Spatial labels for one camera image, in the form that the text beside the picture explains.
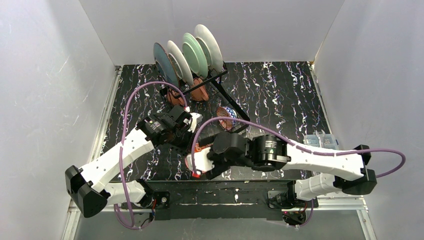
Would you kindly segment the orange floral pattern bowl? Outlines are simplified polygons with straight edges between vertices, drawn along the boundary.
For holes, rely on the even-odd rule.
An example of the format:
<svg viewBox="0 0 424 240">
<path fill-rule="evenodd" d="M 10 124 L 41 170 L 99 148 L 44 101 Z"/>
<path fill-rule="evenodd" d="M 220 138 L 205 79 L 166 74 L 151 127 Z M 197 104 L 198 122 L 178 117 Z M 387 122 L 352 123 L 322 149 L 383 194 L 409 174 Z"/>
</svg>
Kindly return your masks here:
<svg viewBox="0 0 424 240">
<path fill-rule="evenodd" d="M 205 146 L 199 146 L 198 143 L 195 145 L 194 160 L 197 171 L 205 173 L 214 167 L 213 161 L 207 157 L 212 145 L 212 143 Z"/>
</svg>

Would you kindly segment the red geometric pattern bowl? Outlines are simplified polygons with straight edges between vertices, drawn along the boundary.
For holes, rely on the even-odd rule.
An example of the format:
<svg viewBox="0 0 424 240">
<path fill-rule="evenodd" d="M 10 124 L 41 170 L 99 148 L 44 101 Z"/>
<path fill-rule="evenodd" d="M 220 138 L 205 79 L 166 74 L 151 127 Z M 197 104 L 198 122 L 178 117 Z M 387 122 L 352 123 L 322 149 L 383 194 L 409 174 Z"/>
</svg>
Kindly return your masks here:
<svg viewBox="0 0 424 240">
<path fill-rule="evenodd" d="M 237 112 L 228 107 L 228 106 L 219 106 L 216 110 L 216 116 L 217 117 L 228 117 L 232 119 L 237 118 Z M 228 120 L 228 119 L 221 119 L 219 120 L 219 124 L 223 129 L 226 131 L 230 131 L 236 124 L 235 120 Z"/>
</svg>

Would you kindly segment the black wire dish rack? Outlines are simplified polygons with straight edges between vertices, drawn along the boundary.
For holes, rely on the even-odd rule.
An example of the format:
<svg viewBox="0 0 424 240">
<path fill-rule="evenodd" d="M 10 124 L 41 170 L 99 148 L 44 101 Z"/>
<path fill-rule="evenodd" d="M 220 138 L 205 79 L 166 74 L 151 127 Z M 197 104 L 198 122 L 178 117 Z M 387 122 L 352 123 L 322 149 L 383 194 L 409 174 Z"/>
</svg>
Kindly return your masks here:
<svg viewBox="0 0 424 240">
<path fill-rule="evenodd" d="M 222 72 L 218 73 L 216 70 L 212 70 L 208 73 L 208 78 L 200 83 L 200 87 L 205 87 L 206 93 L 209 96 L 209 100 L 195 101 L 191 96 L 195 90 L 200 88 L 197 86 L 188 87 L 185 84 L 181 91 L 187 99 L 187 103 L 193 112 L 197 112 L 203 116 L 203 120 L 206 121 L 210 118 L 217 117 L 218 107 L 229 107 L 234 110 L 236 117 L 245 121 L 250 121 L 248 114 L 244 111 L 241 106 L 234 100 L 234 98 L 228 93 L 228 91 L 222 86 L 222 81 L 225 75 L 228 74 L 227 63 L 223 63 Z M 216 135 L 221 131 L 227 131 L 230 133 L 242 133 L 248 128 L 245 123 L 235 122 L 235 125 L 227 129 L 221 126 L 220 123 L 216 124 L 215 128 L 206 127 L 203 132 L 199 135 L 199 141 L 202 146 L 207 144 L 208 140 L 212 139 L 212 136 Z"/>
</svg>

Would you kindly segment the dark blue glazed plate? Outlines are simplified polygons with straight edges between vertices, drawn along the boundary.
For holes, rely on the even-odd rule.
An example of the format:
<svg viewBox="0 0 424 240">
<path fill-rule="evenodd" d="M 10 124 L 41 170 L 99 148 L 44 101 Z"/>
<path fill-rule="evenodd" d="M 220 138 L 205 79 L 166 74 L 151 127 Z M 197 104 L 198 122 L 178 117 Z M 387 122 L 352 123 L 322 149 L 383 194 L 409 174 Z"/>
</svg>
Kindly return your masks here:
<svg viewBox="0 0 424 240">
<path fill-rule="evenodd" d="M 156 68 L 162 78 L 169 84 L 180 89 L 179 79 L 176 70 L 163 46 L 155 42 L 153 44 L 153 57 L 155 60 Z"/>
</svg>

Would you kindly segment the green rim lettered plate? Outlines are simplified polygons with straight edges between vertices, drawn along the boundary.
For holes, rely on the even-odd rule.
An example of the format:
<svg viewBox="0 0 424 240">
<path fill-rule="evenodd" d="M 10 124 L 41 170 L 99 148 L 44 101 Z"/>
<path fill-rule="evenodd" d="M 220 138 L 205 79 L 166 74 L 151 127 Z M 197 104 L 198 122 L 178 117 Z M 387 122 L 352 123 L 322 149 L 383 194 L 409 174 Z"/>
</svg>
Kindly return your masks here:
<svg viewBox="0 0 424 240">
<path fill-rule="evenodd" d="M 194 86 L 194 78 L 186 58 L 179 47 L 172 41 L 167 42 L 167 54 L 173 64 L 176 75 L 190 87 Z"/>
</svg>

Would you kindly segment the light green flower plate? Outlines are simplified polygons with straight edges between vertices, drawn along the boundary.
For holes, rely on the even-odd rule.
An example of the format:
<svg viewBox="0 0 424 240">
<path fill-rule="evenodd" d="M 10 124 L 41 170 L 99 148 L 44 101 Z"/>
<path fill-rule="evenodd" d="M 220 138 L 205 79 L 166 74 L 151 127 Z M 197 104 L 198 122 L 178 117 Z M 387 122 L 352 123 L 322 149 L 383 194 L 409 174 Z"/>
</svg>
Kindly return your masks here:
<svg viewBox="0 0 424 240">
<path fill-rule="evenodd" d="M 182 53 L 190 70 L 198 77 L 208 76 L 206 56 L 195 37 L 191 33 L 184 33 L 182 37 Z"/>
</svg>

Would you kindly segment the red teal floral plate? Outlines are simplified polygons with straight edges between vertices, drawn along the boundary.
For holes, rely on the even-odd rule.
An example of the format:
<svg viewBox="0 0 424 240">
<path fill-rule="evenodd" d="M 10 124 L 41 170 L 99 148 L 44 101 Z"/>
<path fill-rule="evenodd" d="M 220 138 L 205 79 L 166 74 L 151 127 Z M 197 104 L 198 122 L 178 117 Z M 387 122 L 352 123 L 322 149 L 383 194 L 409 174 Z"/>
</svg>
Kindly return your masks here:
<svg viewBox="0 0 424 240">
<path fill-rule="evenodd" d="M 194 29 L 194 37 L 203 50 L 208 69 L 221 73 L 224 65 L 223 56 L 211 31 L 205 25 L 198 24 Z"/>
</svg>

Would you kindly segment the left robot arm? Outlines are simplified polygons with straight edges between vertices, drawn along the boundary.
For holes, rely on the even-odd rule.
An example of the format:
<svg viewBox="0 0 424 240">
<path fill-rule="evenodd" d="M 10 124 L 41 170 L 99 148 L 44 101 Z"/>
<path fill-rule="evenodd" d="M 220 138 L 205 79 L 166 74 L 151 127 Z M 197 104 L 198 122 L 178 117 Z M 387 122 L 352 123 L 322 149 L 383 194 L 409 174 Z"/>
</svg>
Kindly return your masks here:
<svg viewBox="0 0 424 240">
<path fill-rule="evenodd" d="M 149 208 L 158 201 L 159 195 L 145 180 L 137 179 L 123 185 L 112 182 L 112 179 L 121 168 L 158 146 L 164 145 L 185 154 L 202 118 L 200 113 L 189 113 L 179 105 L 170 112 L 145 117 L 124 137 L 123 143 L 82 167 L 70 166 L 65 171 L 67 193 L 85 218 L 97 215 L 106 206 L 123 204 L 126 196 L 131 203 Z"/>
</svg>

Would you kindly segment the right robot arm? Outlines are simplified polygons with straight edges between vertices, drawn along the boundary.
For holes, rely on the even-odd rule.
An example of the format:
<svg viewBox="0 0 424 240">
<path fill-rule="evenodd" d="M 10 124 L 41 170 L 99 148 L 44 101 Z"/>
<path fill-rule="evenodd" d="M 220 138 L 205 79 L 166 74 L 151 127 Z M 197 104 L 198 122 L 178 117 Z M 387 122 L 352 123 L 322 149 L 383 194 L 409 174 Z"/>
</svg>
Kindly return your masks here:
<svg viewBox="0 0 424 240">
<path fill-rule="evenodd" d="M 195 164 L 213 179 L 232 166 L 249 167 L 254 171 L 306 170 L 319 175 L 287 183 L 285 193 L 269 199 L 276 208 L 293 208 L 317 196 L 343 192 L 367 195 L 377 185 L 375 171 L 367 168 L 368 153 L 348 153 L 334 149 L 289 144 L 266 134 L 249 139 L 237 133 L 222 132 L 211 146 L 195 154 Z"/>
</svg>

